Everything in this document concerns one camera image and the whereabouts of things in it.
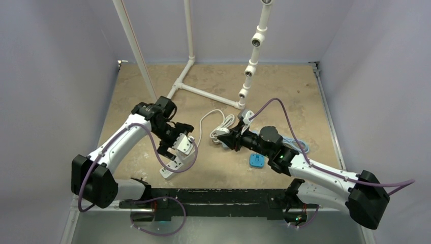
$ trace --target white wall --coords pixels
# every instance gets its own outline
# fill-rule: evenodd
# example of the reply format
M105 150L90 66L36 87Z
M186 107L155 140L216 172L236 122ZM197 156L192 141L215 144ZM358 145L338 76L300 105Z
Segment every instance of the white wall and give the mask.
M321 60L349 170L415 178L391 197L377 243L429 243L431 2L356 0Z
M116 59L85 0L3 0L0 33L0 242L59 243Z
M118 59L135 60L112 1L89 0ZM183 1L124 0L149 63L188 57ZM353 0L274 0L261 62L320 60ZM191 0L198 62L247 63L259 23L260 0Z

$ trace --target beige surface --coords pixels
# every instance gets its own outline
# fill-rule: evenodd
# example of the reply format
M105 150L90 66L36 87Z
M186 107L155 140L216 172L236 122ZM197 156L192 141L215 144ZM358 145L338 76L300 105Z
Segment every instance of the beige surface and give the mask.
M149 66L157 96L166 96L184 65ZM186 76L185 84L221 95L231 100L238 99L238 92L244 82L245 66L241 65L194 65ZM310 158L338 168L331 133L324 106L310 66L259 66L254 76L247 107L259 110L270 98L280 98L291 119L298 138L306 141L311 148ZM151 102L136 65L122 66L100 144L106 141L126 120L132 108L139 102ZM239 110L222 103L204 98L185 90L175 93L173 101L178 113L173 121L191 124L195 127L192 135L199 138L199 120L215 108L224 113ZM153 187L162 188L285 188L291 179L277 174L267 165L263 169L249 167L252 153L246 148L239 152L223 150L214 145L209 133L221 123L221 115L210 115L203 121L203 136L196 164L188 171L165 181L159 174L161 165L155 158L148 137L142 139L124 158L115 172L116 178L143 178ZM277 103L269 105L253 122L251 130L263 126L276 126L279 133L290 136L289 128Z

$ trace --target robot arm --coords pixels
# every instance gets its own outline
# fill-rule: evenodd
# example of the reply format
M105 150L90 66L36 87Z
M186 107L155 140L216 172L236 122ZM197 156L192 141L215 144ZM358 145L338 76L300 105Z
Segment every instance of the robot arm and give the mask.
M249 131L251 121L248 118L252 115L250 111L241 113L238 125L228 133L217 133L217 138L231 150L239 151L244 146L266 156L268 165L277 173L298 177L289 185L285 197L279 199L286 203L287 210L289 205L318 204L349 213L353 220L366 228L377 228L390 200L386 191L381 187L364 186L330 174L332 172L346 179L379 184L372 173L365 170L361 174L341 171L314 160L308 164L302 154L282 143L283 138L275 127L263 127L259 135Z
M160 97L155 104L136 105L125 123L103 145L86 157L77 155L74 158L72 192L79 195L81 185L89 174L82 197L100 208L109 206L114 200L142 198L145 188L149 187L146 182L134 178L115 180L113 174L127 153L147 135L144 128L160 138L159 154L177 162L177 157L168 152L172 148L180 158L191 158L195 151L189 142L188 133L193 131L193 126L168 124L176 110L176 105L165 97Z

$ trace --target blue plastic block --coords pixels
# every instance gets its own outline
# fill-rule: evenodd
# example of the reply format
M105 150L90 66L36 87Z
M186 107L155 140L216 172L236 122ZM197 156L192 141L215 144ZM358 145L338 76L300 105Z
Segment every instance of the blue plastic block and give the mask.
M256 168L263 168L265 165L265 157L260 154L251 154L250 155L250 166Z

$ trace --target pvc pipe frame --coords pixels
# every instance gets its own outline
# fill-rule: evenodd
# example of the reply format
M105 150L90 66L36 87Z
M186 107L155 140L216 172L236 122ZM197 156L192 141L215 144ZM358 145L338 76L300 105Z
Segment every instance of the pvc pipe frame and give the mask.
M139 70L141 71L142 77L144 78L149 95L155 102L157 100L156 92L154 91L154 86L152 85L151 78L148 74L145 60L139 47L138 39L136 38L135 32L133 31L129 15L127 14L126 6L124 5L123 0L112 0L112 2L115 5L115 9L117 11L118 17L120 18L122 27L126 32L127 40L129 41L130 47L132 48L133 55L135 56L136 63L138 64Z
M250 70L251 68L256 70L256 66L259 62L260 48L262 46L262 42L265 40L266 30L268 29L267 24L268 24L269 14L271 13L271 9L272 9L272 2L273 1L270 1L267 4L264 3L262 7L262 13L260 15L259 25L256 27L256 34L252 38L252 44L253 44L253 39L256 37L256 40L259 40L259 45L253 46L252 57L249 60L249 65L246 68L245 73L247 72L247 70ZM252 74L252 76L247 76L247 75L245 76L244 85L242 85L242 89L239 91L238 103L239 103L239 106L242 108L245 107L245 99L247 98L249 89L252 87L253 76L254 74Z
M114 5L115 5L115 9L117 10L117 14L120 18L121 24L126 32L126 36L127 39L129 41L129 44L132 48L133 54L135 56L136 62L139 66L139 70L142 73L142 76L144 78L145 84L147 86L147 89L150 93L151 98L156 101L157 100L157 96L156 93L154 91L154 86L151 82L151 78L148 74L148 70L146 68L145 65L145 60L144 57L142 55L141 49L139 47L139 43L138 40L136 38L136 35L133 31L132 28L132 24L130 22L129 16L127 14L126 11L126 7L124 5L123 0L112 0ZM269 18L269 13L271 11L271 7L272 7L272 2L271 4L264 4L263 8L262 8L262 13L261 13L261 17L259 20L259 26L258 26L258 30L257 33L260 34L265 34L266 32L266 25L268 23L268 18ZM189 92L216 100L218 102L221 103L225 103L227 105L233 106L237 109L243 109L245 107L245 96L242 95L242 91L245 91L245 94L247 95L248 93L248 89L251 88L251 83L252 83L252 78L251 77L246 77L246 82L245 84L242 86L242 89L240 91L240 99L238 102L208 93L206 91L203 90L199 90L197 88L185 85L183 80L186 76L186 74L189 72L190 68L193 66L193 64L195 63L195 55L194 55L194 51L193 51L193 35L192 35L192 17L191 17L191 9L190 9L190 0L184 0L184 12L186 14L186 26L187 26L187 41L188 41L188 46L189 46L189 61L187 62L186 67L183 69L183 71L181 72L181 74L179 75L179 77L176 79L176 81L174 82L174 84L172 85L171 91L169 92L167 98L172 98L173 95L175 94L175 92L178 89L184 89L187 90ZM249 65L252 66L256 66L257 65L257 59L259 58L259 50L260 47L254 47L253 48L253 53L252 53L252 59L256 60L256 63L251 63L251 60L249 61Z

